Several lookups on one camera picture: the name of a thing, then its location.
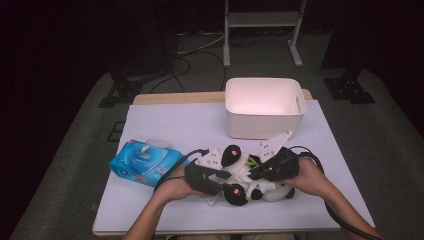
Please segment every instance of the metal shelf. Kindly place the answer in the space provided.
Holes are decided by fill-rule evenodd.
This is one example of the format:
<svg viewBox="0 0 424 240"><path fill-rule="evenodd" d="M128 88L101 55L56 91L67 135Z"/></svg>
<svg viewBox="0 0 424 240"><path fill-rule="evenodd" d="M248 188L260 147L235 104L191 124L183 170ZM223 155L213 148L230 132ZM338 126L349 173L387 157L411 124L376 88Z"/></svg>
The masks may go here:
<svg viewBox="0 0 424 240"><path fill-rule="evenodd" d="M230 13L229 27L295 26L298 12Z"/></svg>

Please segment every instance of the cable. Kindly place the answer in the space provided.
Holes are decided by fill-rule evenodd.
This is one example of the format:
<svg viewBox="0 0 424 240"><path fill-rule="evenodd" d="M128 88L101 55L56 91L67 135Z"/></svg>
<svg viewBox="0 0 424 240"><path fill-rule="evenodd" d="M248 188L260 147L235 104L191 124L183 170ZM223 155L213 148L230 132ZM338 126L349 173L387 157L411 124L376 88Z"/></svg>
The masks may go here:
<svg viewBox="0 0 424 240"><path fill-rule="evenodd" d="M253 45L259 44L262 42L262 38L260 36L256 36L259 40L255 41L252 37L246 37L246 36L236 36L236 37L232 37L230 39L230 43L229 45L231 47L236 47L236 48L248 48L251 47Z"/></svg>
<svg viewBox="0 0 424 240"><path fill-rule="evenodd" d="M150 81L153 81L153 80L157 80L159 78L162 78L162 77L166 76L167 74L168 74L168 72L163 71L161 73L158 73L156 76L151 76L151 77L147 77L147 78L141 78L141 79L137 79L137 80L128 80L128 81L130 81L132 83L141 83L141 84L144 84L146 82L150 82Z"/></svg>
<svg viewBox="0 0 424 240"><path fill-rule="evenodd" d="M180 86L181 92L185 92L185 87L183 84L181 84L180 79L177 75L175 75L174 68L171 67L172 77L175 78L175 81L177 81L178 85Z"/></svg>
<svg viewBox="0 0 424 240"><path fill-rule="evenodd" d="M224 67L224 62L222 62L221 58L218 55L216 55L214 53L211 53L211 52L192 52L192 53L184 54L184 57L189 56L189 55L193 55L193 54L209 54L209 55L214 56L216 59L218 59L219 63L221 64L222 71L223 71L223 74L224 74L224 76L222 78L222 83L221 83L221 86L220 86L219 90L220 91L223 91L224 90L224 85L225 85L225 82L226 82L226 78L227 78L227 71L226 71L226 69Z"/></svg>
<svg viewBox="0 0 424 240"><path fill-rule="evenodd" d="M175 75L175 74L174 74L174 71L172 71L174 76L173 76L173 77L170 77L170 78L166 78L166 79L164 79L164 80L160 81L159 83L157 83L155 86L153 86L153 88L152 88L152 89L150 89L149 94L153 93L153 91L154 91L157 87L159 87L162 83L165 83L166 81L172 80L172 79L174 79L174 78L176 78L176 77L180 77L180 76L182 76L182 75L186 74L186 73L190 70L190 62L189 62L189 61L187 61L186 59L183 59L183 58L177 58L177 59L178 59L178 60L182 60L182 61L186 62L186 63L187 63L187 65L188 65L187 69L186 69L184 72L182 72L182 73L180 73L180 74L177 74L177 75Z"/></svg>
<svg viewBox="0 0 424 240"><path fill-rule="evenodd" d="M193 155L195 153L200 153L200 154L202 154L202 156L204 156L204 155L206 155L206 154L209 153L209 150L204 150L204 149L193 150L190 153L188 153L187 155L185 155L182 158L180 158L174 164L174 166L172 166L165 174L162 175L162 177L156 183L156 186L155 186L155 189L153 190L153 192L155 192L160 187L160 185L162 183L164 183L165 181L167 181L167 178L175 171L175 169L177 169L185 160L187 160L191 155Z"/></svg>
<svg viewBox="0 0 424 240"><path fill-rule="evenodd" d="M209 47L209 46L214 45L215 43L217 43L217 42L221 41L223 38L224 38L224 35L222 35L221 37L219 37L219 38L217 38L217 39L213 40L212 42L209 42L209 43L207 43L207 44L205 44L205 45L203 45L203 46L200 46L200 47L198 47L198 48L195 48L195 49L192 49L192 50L188 50L188 51L185 51L185 52L177 52L177 54L178 54L178 55L186 55L186 54L189 54L189 53L193 53L193 52L196 52L196 51L202 50L202 49L204 49L204 48L207 48L207 47Z"/></svg>
<svg viewBox="0 0 424 240"><path fill-rule="evenodd" d="M322 167L322 164L321 164L321 161L309 149L307 149L306 147L302 147L302 146L293 146L293 147L291 147L289 149L292 149L292 148L303 148L303 149L306 149L308 152L300 153L298 156L299 157L309 157L309 158L311 158L315 162L315 164L317 165L317 167L319 168L319 170L321 170L321 172L323 174L325 174L324 173L324 168ZM342 219L340 219L336 215L336 213L333 211L333 209L331 209L331 207L328 206L325 201L324 201L324 204L325 204L325 208L327 209L327 212L330 215L330 217L336 223L338 223L341 227L343 227L343 228L351 231L352 233L355 233L358 236L361 236L361 237L366 238L366 239L369 239L369 240L381 240L380 238L378 238L376 236L373 236L373 235L371 235L371 234L369 234L367 232L364 232L364 231L362 231L362 230L360 230L360 229L358 229L358 228L356 228L356 227L354 227L354 226L346 223L345 221L343 221Z"/></svg>
<svg viewBox="0 0 424 240"><path fill-rule="evenodd" d="M185 176L178 176L178 177L167 178L163 182L166 182L166 181L169 181L169 180L172 180L172 179L181 179L181 178L185 178Z"/></svg>

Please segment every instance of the white table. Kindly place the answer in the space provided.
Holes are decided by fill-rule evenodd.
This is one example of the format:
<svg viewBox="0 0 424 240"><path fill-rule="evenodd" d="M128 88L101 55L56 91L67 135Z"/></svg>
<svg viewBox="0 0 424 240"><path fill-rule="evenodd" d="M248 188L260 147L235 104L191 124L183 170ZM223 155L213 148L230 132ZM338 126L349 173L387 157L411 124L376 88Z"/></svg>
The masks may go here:
<svg viewBox="0 0 424 240"><path fill-rule="evenodd" d="M196 94L207 96L207 93ZM205 99L202 103L130 106L118 151L128 140L145 141L152 138L170 142L183 154L198 148L223 150L229 144L238 144L242 151L257 154L259 141L232 139L226 135L224 103ZM307 107L295 137L285 146L305 146L317 155L327 177L374 226L318 101L307 100ZM119 178L111 172L93 232L96 235L124 234L152 191L151 187ZM156 233L270 233L333 229L339 229L339 226L328 215L323 201L296 191L290 200L252 201L242 207L232 206L222 197L214 206L209 206L205 198L199 196L171 202L162 214Z"/></svg>

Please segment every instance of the floor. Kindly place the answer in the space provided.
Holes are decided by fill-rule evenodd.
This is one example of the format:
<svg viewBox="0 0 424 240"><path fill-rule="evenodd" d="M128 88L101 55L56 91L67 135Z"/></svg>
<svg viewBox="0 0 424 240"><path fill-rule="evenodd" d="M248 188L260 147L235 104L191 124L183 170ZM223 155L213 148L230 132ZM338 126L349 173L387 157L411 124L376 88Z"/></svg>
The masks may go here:
<svg viewBox="0 0 424 240"><path fill-rule="evenodd" d="M208 43L214 35L180 36L180 51ZM290 34L234 38L231 66L223 68L222 45L174 61L174 73L144 84L142 93L219 91L232 77L287 77L310 90L323 109L377 229L386 239L422 239L424 141L394 102L384 83L367 70L358 80L375 104L331 98L323 78L343 69L321 70L329 34L301 34L298 68L286 40ZM118 142L110 133L125 121L129 104L99 108L112 87L108 74L87 96L11 239L119 239L99 237L91 227ZM344 239L339 232L298 233L304 239Z"/></svg>

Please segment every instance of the black cable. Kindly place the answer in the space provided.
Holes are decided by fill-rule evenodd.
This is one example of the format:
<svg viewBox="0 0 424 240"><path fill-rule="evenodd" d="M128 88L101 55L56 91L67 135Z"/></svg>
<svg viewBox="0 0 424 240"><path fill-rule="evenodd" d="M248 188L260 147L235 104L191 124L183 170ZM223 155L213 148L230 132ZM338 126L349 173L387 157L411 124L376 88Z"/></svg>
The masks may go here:
<svg viewBox="0 0 424 240"><path fill-rule="evenodd" d="M183 84L181 84L180 79L177 75L175 75L174 68L171 67L172 77L175 78L175 81L177 81L178 85L180 86L181 92L185 92L185 87Z"/></svg>
<svg viewBox="0 0 424 240"><path fill-rule="evenodd" d="M185 160L187 160L191 155L195 154L195 153L200 153L202 154L202 156L206 155L209 153L209 150L204 150L204 149L197 149L194 151L191 151L190 153L188 153L187 155L183 156L182 158L180 158L175 164L174 166L172 166L165 174L162 175L162 177L159 179L159 181L156 183L155 189L153 190L153 192L156 191L156 189L159 188L159 186L164 183L167 178L175 171L175 169L177 169Z"/></svg>
<svg viewBox="0 0 424 240"><path fill-rule="evenodd" d="M149 94L153 93L153 91L154 91L157 87L159 87L162 83L165 83L166 81L172 80L172 79L174 79L175 77L180 77L180 76L182 76L182 75L186 74L186 73L190 70L191 65L190 65L190 62L189 62L189 61L187 61L186 59L183 59L183 58L177 58L177 59L178 59L178 60L181 60L181 61L186 62L186 63L188 64L187 69L186 69L184 72L180 73L180 74L177 74L177 75L175 75L175 76L173 76L173 77L166 78L166 79L164 79L164 80L160 81L160 82L159 82L159 83L157 83L155 86L153 86L153 88L152 88L152 89L150 89Z"/></svg>
<svg viewBox="0 0 424 240"><path fill-rule="evenodd" d="M322 164L321 164L321 161L309 149L307 149L306 147L302 147L302 146L294 146L294 147L291 147L289 149L292 149L292 148L303 148L303 149L306 149L308 152L300 153L299 154L299 157L310 157L315 162L315 164L317 165L317 167L319 168L319 170L321 170L321 172L323 174L325 174L324 173L324 168L322 167ZM352 233L355 233L356 235L359 235L359 236L364 237L364 238L369 239L369 240L381 240L380 238L378 238L376 236L373 236L373 235L371 235L371 234L369 234L367 232L364 232L364 231L362 231L362 230L360 230L360 229L358 229L358 228L356 228L356 227L354 227L354 226L346 223L345 221L343 221L342 219L340 219L337 216L337 214L333 211L333 209L330 206L328 206L328 204L325 201L324 201L324 204L325 204L325 208L327 209L327 212L330 215L330 217L336 223L338 223L341 227L343 227L343 228L351 231Z"/></svg>
<svg viewBox="0 0 424 240"><path fill-rule="evenodd" d="M177 54L178 55L188 55L190 53L194 53L194 52L197 52L197 51L202 50L202 49L205 49L205 48L210 48L210 47L215 46L218 43L222 42L222 39L224 39L224 35L223 34L221 34L221 36L219 38L217 38L217 39L215 39L215 40L213 40L213 41L211 41L209 43L206 43L206 44L204 44L204 45L202 45L200 47L197 47L197 48L192 49L192 50L184 51L184 52L179 51Z"/></svg>
<svg viewBox="0 0 424 240"><path fill-rule="evenodd" d="M214 32L214 33L201 33L201 32L197 32L192 34L194 36L199 36L199 37L203 37L203 38L212 38L212 39L216 39L217 37L220 37L223 35L222 32Z"/></svg>
<svg viewBox="0 0 424 240"><path fill-rule="evenodd" d="M259 44L262 42L262 39L260 36L256 36L259 40L255 41L252 37L246 37L244 36L236 36L236 37L231 37L230 38L230 43L229 45L231 47L235 47L235 48L248 48L251 47L253 45Z"/></svg>
<svg viewBox="0 0 424 240"><path fill-rule="evenodd" d="M168 74L168 72L163 71L161 73L158 73L155 76L141 78L141 79L137 79L137 80L129 80L129 81L132 82L132 83L142 83L143 84L143 83L146 83L146 82L150 82L150 81L153 81L153 80L160 79L160 78L166 76L167 74Z"/></svg>
<svg viewBox="0 0 424 240"><path fill-rule="evenodd" d="M172 179L180 179L180 178L185 178L185 176L170 177L170 178L165 179L163 182L166 182L166 181L169 181L169 180L172 180Z"/></svg>
<svg viewBox="0 0 424 240"><path fill-rule="evenodd" d="M218 55L211 53L211 52L197 52L196 51L196 52L191 52L191 53L188 53L188 54L182 54L181 56L186 57L186 56L190 56L190 55L193 55L193 54L202 54L202 53L214 56L216 59L218 59L219 63L221 64L222 71L223 71L223 79L222 79L222 83L221 83L219 90L223 91L224 85L225 85L225 82L226 82L226 78L227 78L227 71L225 70L224 62L221 60L221 58Z"/></svg>

